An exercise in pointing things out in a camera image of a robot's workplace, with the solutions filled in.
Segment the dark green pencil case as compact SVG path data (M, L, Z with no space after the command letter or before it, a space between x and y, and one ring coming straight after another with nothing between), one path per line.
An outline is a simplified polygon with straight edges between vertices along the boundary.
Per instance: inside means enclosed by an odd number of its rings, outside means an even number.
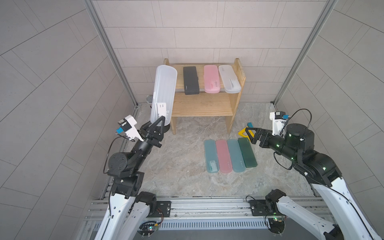
M253 148L248 138L238 138L238 143L245 162L246 168L255 168L258 166Z

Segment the light blue pencil case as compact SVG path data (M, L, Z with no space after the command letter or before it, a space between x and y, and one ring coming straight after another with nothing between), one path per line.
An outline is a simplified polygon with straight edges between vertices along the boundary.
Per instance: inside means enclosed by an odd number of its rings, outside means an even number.
M238 140L227 140L233 171L236 173L242 173L246 170L243 155L240 149Z

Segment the pink pencil case shelf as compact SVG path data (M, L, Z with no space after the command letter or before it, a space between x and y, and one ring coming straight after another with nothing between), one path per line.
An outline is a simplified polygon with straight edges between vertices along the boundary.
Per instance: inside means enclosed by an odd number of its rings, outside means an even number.
M219 160L220 172L223 174L229 174L233 171L230 152L226 140L217 140L216 148Z
M208 94L217 94L221 90L219 70L216 65L204 66L204 87Z

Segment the clear white pencil case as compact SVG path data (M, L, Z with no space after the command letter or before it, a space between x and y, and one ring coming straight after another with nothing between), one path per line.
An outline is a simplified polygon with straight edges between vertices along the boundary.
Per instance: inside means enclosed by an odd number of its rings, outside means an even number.
M151 123L165 116L164 125L171 122L178 72L168 65L160 65L156 70L155 88L151 110Z
M218 70L224 85L225 92L228 94L240 93L242 87L233 67L230 65L220 65Z

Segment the teal pencil case with label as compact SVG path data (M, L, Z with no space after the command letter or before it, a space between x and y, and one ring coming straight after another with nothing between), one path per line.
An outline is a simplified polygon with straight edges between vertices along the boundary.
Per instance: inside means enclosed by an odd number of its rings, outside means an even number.
M211 174L217 173L219 171L219 159L216 142L214 140L205 140L204 149L207 172Z

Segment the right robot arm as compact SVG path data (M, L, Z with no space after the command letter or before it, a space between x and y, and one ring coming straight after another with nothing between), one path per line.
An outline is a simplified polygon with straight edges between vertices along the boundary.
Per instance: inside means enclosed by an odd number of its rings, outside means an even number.
M292 162L293 168L320 194L336 223L326 221L296 204L280 190L266 196L271 213L285 215L319 240L379 240L352 198L333 159L314 149L314 133L302 124L289 124L284 136L271 130L246 128L252 144L273 150Z

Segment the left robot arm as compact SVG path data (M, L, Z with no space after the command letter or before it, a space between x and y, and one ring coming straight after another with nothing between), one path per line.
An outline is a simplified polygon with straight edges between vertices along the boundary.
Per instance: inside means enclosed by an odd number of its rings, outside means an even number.
M107 156L107 175L113 177L108 208L96 234L97 240L132 240L136 233L150 235L157 222L144 220L155 213L156 195L140 190L144 173L139 169L153 147L160 148L164 134L169 130L166 117L147 122L139 130L133 116L119 121L117 135L135 142L130 152L118 152Z

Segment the wooden two-tier shelf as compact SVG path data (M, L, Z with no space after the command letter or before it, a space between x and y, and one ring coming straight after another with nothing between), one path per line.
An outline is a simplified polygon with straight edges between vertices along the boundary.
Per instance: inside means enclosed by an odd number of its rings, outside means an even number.
M242 92L229 94L219 92L208 94L201 91L198 95L184 93L184 67L195 66L199 78L199 87L204 90L205 64L171 64L164 59L164 64L175 68L178 72L176 93L174 98L171 129L175 135L179 117L225 117L227 132L231 133Z

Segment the black pencil case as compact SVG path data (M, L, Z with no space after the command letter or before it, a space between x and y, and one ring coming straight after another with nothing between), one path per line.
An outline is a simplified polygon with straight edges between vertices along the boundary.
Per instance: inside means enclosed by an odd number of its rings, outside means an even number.
M185 95L198 95L200 87L196 67L183 67L183 78Z

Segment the pink pencil case top shelf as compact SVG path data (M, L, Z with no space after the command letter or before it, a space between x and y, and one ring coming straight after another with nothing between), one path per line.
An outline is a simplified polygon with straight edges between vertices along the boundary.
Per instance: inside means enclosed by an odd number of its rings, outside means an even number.
M204 87L208 94L217 94L221 90L219 70L216 65L204 66Z

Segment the silver microphone on stand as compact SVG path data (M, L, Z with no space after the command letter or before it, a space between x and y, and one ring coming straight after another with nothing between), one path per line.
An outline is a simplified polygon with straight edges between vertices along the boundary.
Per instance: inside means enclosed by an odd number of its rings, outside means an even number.
M147 95L146 102L150 105L153 104L153 95Z

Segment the circuit board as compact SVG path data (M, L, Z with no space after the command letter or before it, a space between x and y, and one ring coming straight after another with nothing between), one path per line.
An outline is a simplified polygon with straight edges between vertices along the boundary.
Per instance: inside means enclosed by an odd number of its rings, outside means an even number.
M150 238L159 229L159 224L157 221L147 221L140 225L138 233L144 237Z
M285 221L279 218L267 218L268 229L275 235L281 235L285 230Z

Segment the left circuit board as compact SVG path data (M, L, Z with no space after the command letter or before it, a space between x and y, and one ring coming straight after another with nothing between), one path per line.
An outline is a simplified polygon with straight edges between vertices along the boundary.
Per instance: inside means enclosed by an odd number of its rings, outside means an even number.
M157 221L147 221L140 225L138 233L144 237L150 238L159 229L159 224Z

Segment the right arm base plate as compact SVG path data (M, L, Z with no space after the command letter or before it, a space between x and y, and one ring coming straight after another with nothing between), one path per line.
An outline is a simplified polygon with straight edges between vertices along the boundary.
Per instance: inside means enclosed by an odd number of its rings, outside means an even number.
M268 216L270 214L269 209L266 205L265 200L248 200L250 207L251 207L251 212L252 216L254 217L260 217L260 216Z

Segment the aluminium mounting rail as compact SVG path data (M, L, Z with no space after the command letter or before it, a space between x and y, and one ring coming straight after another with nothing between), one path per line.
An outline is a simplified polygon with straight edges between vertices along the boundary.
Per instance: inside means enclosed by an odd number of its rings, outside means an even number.
M297 204L311 213L333 222L331 211L321 197L291 197ZM158 202L170 202L163 211L166 220L220 219L251 217L252 198L246 197L164 197L158 196Z

